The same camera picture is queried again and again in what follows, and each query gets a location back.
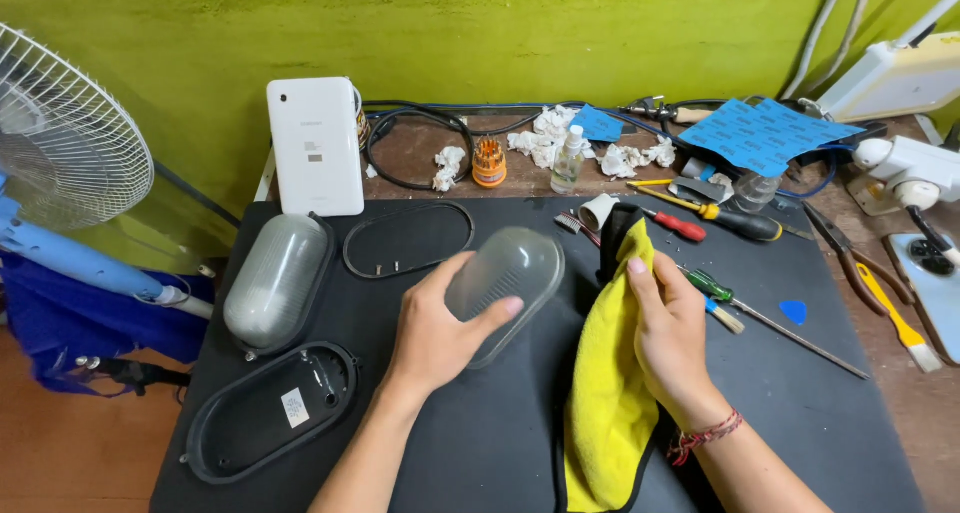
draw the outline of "green wall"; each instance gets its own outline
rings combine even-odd
[[[96,77],[155,158],[239,216],[267,155],[271,79],[347,75],[368,99],[436,102],[773,95],[821,1],[0,0],[0,20]],[[870,0],[854,53],[935,1]],[[818,64],[853,3],[838,5]],[[939,30],[957,28],[954,10]],[[225,254],[235,234],[160,179],[127,216],[126,231],[199,254]],[[80,237],[143,265],[192,263],[112,228]]]

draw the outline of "pliers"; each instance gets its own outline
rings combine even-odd
[[[853,287],[858,297],[870,307],[870,310],[883,317],[890,315],[890,311],[874,296],[873,292],[870,291],[870,288],[868,288],[867,284],[863,281],[863,278],[860,277],[860,273],[857,270],[858,262],[876,273],[880,278],[886,280],[887,284],[890,284],[890,287],[900,296],[904,304],[913,304],[916,302],[917,299],[913,297],[913,292],[910,291],[906,284],[897,278],[894,273],[891,273],[881,264],[871,259],[870,256],[855,249],[850,238],[848,238],[836,224],[825,217],[823,213],[806,201],[803,202],[803,210],[806,211],[806,215],[810,217],[810,222],[817,228],[817,231],[820,232],[823,238],[826,239],[826,242],[836,251],[837,257],[840,259],[840,266],[843,267],[843,272],[846,274],[846,280],[849,281],[849,285]]]

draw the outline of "bracelet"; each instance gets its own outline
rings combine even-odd
[[[690,456],[690,450],[693,449],[693,447],[723,438],[727,434],[735,431],[741,422],[743,422],[743,416],[734,408],[733,413],[726,418],[726,421],[712,426],[703,432],[688,434],[677,429],[677,439],[667,450],[666,458],[669,460],[670,457],[677,455],[677,459],[673,461],[673,466],[682,466]]]

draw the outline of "yellow microfiber cloth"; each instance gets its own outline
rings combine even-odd
[[[627,261],[636,256],[653,270],[654,247],[642,220],[627,232],[616,275],[586,317],[577,348],[564,414],[568,511],[597,513],[627,503],[658,419],[657,402],[634,354],[634,334],[643,317]]]

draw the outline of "left hand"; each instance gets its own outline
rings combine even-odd
[[[447,286],[474,252],[461,252],[439,264],[403,294],[396,345],[383,387],[396,387],[426,401],[467,367],[487,336],[510,322],[523,308],[519,297],[502,298],[467,323],[456,319],[443,302]]]

